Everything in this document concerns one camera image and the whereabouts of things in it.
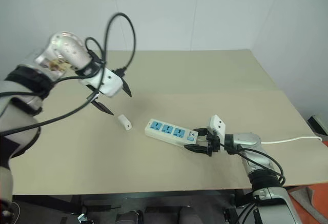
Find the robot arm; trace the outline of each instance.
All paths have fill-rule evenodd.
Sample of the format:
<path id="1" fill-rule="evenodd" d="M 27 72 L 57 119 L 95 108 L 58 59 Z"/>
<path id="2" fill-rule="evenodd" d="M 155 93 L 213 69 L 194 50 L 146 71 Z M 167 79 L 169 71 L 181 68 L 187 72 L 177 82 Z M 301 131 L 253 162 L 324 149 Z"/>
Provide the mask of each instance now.
<path id="1" fill-rule="evenodd" d="M 248 151 L 256 150 L 265 153 L 261 139 L 254 133 L 225 134 L 226 125 L 217 116 L 210 119 L 207 128 L 195 129 L 198 135 L 207 136 L 208 145 L 187 145 L 187 149 L 212 155 L 212 152 L 226 150 L 228 154 L 243 156 L 242 163 L 252 184 L 250 202 L 257 206 L 254 211 L 256 223 L 302 223 L 285 188 L 282 187 L 275 171 L 273 162 L 259 153 Z M 262 166 L 245 159 L 248 158 Z"/>
<path id="2" fill-rule="evenodd" d="M 54 34 L 45 50 L 31 55 L 0 82 L 0 133 L 36 124 L 37 120 L 33 116 L 41 112 L 43 100 L 49 95 L 56 81 L 64 75 L 68 66 L 71 66 L 79 76 L 93 75 L 80 82 L 96 90 L 101 79 L 102 71 L 99 71 L 102 68 L 101 64 L 96 54 L 88 51 L 74 34 L 68 32 Z M 120 89 L 124 89 L 125 82 L 121 77 L 105 69 L 100 92 L 107 97 L 112 97 Z M 22 95 L 20 92 L 33 93 L 33 95 Z M 39 134 L 40 127 L 37 127 L 0 136 L 2 220 L 5 218 L 3 211 L 10 208 L 12 201 L 13 179 L 9 160 L 30 148 Z"/>

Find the white power strip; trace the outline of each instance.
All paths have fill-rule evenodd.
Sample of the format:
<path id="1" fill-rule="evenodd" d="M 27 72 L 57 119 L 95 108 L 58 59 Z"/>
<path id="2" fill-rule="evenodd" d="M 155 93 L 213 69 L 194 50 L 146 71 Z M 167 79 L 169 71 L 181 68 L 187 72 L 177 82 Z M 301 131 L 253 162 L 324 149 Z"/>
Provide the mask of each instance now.
<path id="1" fill-rule="evenodd" d="M 150 119 L 145 128 L 145 134 L 180 147 L 196 144 L 198 136 L 196 131 L 155 119 Z"/>

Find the beige tabletop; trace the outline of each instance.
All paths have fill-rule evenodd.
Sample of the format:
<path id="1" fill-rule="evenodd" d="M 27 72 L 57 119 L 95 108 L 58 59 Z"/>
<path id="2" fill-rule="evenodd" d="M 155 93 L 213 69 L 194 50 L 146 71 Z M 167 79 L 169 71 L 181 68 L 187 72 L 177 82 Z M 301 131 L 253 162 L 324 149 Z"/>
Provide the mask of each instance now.
<path id="1" fill-rule="evenodd" d="M 127 52 L 111 52 L 110 68 Z M 37 143 L 11 160 L 14 194 L 97 194 L 249 188 L 238 155 L 213 157 L 145 136 L 150 118 L 205 127 L 217 114 L 227 133 L 254 132 L 263 141 L 313 132 L 248 50 L 138 52 L 127 71 L 133 97 L 101 97 L 115 116 L 90 105 L 42 128 Z M 43 121 L 72 110 L 90 91 L 75 80 L 45 100 Z M 124 114 L 130 131 L 119 124 Z M 328 149 L 316 139 L 263 145 L 282 165 L 286 185 L 328 181 Z"/>

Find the floor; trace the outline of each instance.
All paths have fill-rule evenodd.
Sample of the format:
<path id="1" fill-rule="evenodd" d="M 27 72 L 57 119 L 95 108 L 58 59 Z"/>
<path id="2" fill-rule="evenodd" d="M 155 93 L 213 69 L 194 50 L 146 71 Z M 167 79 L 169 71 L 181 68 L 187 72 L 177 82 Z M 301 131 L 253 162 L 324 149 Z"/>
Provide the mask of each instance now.
<path id="1" fill-rule="evenodd" d="M 204 224 L 226 223 L 222 214 L 223 208 L 231 208 L 231 194 L 223 195 L 191 195 L 191 196 L 166 196 L 166 197 L 142 197 L 142 198 L 115 198 L 103 200 L 87 200 L 88 205 L 110 204 L 112 207 L 119 207 L 109 212 L 91 212 L 88 214 L 96 224 L 115 223 L 116 215 L 128 212 L 130 210 L 145 211 L 146 207 L 160 206 L 191 206 L 199 214 Z M 17 201 L 20 206 L 20 216 L 16 224 L 78 224 L 76 216 L 64 214 L 59 211 L 47 209 L 45 207 L 31 205 L 25 202 Z M 250 215 L 245 223 L 254 223 L 254 218 Z"/>

